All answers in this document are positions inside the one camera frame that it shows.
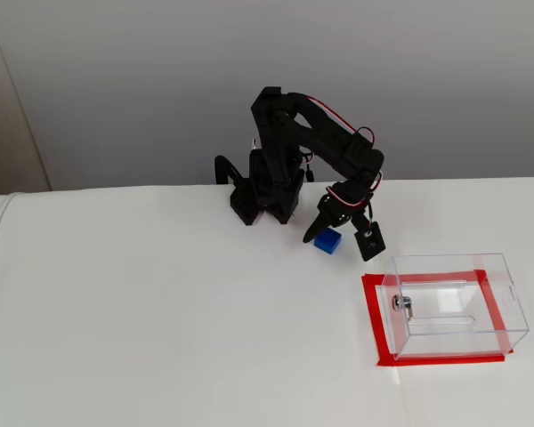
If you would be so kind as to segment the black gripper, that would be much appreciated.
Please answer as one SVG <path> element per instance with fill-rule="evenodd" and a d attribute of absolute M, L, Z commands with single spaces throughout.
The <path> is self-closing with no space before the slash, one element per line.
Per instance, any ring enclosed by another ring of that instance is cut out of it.
<path fill-rule="evenodd" d="M 342 181 L 327 186 L 317 205 L 319 214 L 303 235 L 303 242 L 313 241 L 326 228 L 347 224 L 353 215 L 366 210 L 372 197 L 371 185 Z"/>

